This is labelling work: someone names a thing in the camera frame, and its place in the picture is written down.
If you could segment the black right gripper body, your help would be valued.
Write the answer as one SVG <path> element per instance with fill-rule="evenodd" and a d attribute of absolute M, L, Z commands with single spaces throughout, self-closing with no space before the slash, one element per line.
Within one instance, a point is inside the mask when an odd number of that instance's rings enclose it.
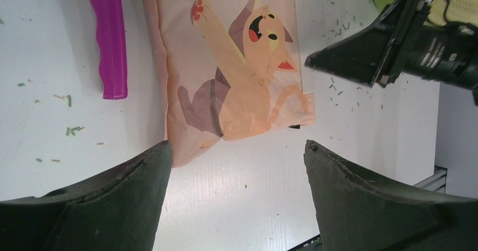
<path fill-rule="evenodd" d="M 403 72 L 469 90 L 477 104 L 477 30 L 424 26 Z"/>

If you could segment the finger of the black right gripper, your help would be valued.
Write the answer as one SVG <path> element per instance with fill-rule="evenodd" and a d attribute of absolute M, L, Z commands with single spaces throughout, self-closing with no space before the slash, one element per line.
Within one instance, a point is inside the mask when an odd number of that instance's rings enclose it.
<path fill-rule="evenodd" d="M 305 66 L 372 87 L 391 75 L 391 60 L 415 23 L 420 1 L 394 0 L 363 30 L 308 55 Z"/>

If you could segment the pink cat litter bag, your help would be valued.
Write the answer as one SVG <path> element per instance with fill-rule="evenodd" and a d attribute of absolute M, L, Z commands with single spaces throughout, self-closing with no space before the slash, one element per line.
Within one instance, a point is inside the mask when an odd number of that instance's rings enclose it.
<path fill-rule="evenodd" d="M 143 0 L 173 167 L 219 141 L 315 122 L 295 0 Z"/>

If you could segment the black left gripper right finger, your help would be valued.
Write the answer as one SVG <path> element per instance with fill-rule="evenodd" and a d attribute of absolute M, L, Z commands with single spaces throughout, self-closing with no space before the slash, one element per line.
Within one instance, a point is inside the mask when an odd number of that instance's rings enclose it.
<path fill-rule="evenodd" d="M 477 200 L 413 187 L 308 140 L 304 164 L 325 250 L 476 250 Z"/>

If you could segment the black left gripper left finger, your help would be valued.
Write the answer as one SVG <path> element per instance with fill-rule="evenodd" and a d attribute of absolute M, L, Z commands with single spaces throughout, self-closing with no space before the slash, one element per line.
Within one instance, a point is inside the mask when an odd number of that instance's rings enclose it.
<path fill-rule="evenodd" d="M 1 202 L 1 249 L 152 250 L 171 155 L 165 140 L 42 197 Z"/>

